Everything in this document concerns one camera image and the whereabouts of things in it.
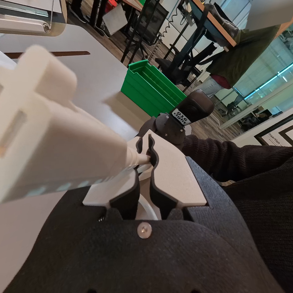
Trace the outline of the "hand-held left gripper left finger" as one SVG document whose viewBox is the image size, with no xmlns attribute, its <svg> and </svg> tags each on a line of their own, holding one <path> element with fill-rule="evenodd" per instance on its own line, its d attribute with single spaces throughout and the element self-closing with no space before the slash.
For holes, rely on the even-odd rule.
<svg viewBox="0 0 293 293">
<path fill-rule="evenodd" d="M 98 207 L 137 207 L 140 197 L 137 167 L 121 172 L 113 179 L 92 185 L 83 205 Z"/>
</svg>

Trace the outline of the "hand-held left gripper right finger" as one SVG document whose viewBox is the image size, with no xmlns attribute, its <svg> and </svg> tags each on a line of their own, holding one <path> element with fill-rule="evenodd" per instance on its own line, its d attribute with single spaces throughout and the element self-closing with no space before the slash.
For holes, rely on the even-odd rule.
<svg viewBox="0 0 293 293">
<path fill-rule="evenodd" d="M 207 200 L 185 155 L 157 134 L 149 134 L 154 157 L 152 186 L 175 203 L 175 207 L 205 206 Z"/>
</svg>

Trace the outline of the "green plastic bin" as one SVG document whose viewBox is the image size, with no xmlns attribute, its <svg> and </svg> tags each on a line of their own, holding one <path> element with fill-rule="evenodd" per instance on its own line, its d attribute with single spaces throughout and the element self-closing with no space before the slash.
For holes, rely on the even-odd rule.
<svg viewBox="0 0 293 293">
<path fill-rule="evenodd" d="M 148 60 L 129 65 L 121 92 L 151 117 L 170 112 L 186 98 L 185 93 Z"/>
</svg>

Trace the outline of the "grey desk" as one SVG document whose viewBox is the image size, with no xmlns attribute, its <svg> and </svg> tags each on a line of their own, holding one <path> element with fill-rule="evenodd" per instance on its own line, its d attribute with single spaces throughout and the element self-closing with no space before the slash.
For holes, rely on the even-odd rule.
<svg viewBox="0 0 293 293">
<path fill-rule="evenodd" d="M 67 24 L 55 37 L 5 34 L 0 45 L 3 53 L 24 52 L 31 45 L 43 46 L 50 52 L 89 52 L 58 57 L 77 76 L 73 103 L 126 141 L 135 137 L 150 118 L 120 92 L 126 66 L 82 27 Z M 61 191 L 1 204 L 1 292 L 22 267 L 46 219 L 64 194 Z"/>
</svg>

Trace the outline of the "person's torso in black sweater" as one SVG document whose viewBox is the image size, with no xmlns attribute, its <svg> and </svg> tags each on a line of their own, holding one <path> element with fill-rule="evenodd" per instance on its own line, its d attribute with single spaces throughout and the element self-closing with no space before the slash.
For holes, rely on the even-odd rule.
<svg viewBox="0 0 293 293">
<path fill-rule="evenodd" d="M 293 178 L 292 158 L 271 170 L 233 168 L 226 188 L 274 278 L 285 292 L 292 292 Z"/>
</svg>

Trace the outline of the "black framed printed sign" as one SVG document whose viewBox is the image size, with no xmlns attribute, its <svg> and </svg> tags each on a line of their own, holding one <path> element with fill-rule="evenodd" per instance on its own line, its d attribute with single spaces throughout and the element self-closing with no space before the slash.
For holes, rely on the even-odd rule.
<svg viewBox="0 0 293 293">
<path fill-rule="evenodd" d="M 261 145 L 274 145 L 283 147 L 293 146 L 293 125 L 284 124 L 274 130 L 266 130 L 254 136 Z"/>
</svg>

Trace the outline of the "black mesh office chair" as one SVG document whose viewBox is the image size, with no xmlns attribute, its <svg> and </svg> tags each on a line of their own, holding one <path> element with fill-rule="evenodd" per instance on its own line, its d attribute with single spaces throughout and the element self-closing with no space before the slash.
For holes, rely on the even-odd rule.
<svg viewBox="0 0 293 293">
<path fill-rule="evenodd" d="M 160 29 L 168 16 L 168 11 L 162 6 L 159 0 L 145 1 L 141 12 L 138 15 L 133 13 L 130 24 L 126 26 L 126 48 L 121 58 L 124 62 L 127 54 L 133 48 L 129 64 L 132 63 L 135 54 L 140 50 L 142 60 L 150 60 L 143 43 L 154 46 L 161 36 Z"/>
</svg>

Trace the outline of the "white leaning panel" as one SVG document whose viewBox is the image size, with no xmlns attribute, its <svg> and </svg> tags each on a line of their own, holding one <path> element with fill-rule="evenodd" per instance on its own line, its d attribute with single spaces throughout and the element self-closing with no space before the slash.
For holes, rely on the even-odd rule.
<svg viewBox="0 0 293 293">
<path fill-rule="evenodd" d="M 110 35 L 113 35 L 127 25 L 127 18 L 121 4 L 103 16 L 104 24 Z"/>
</svg>

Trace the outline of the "instruction sheet on stand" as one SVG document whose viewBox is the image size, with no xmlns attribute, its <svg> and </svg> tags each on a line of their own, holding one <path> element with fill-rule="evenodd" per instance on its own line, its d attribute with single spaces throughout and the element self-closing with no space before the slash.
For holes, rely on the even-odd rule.
<svg viewBox="0 0 293 293">
<path fill-rule="evenodd" d="M 65 0 L 1 0 L 0 33 L 58 36 L 67 23 Z"/>
</svg>

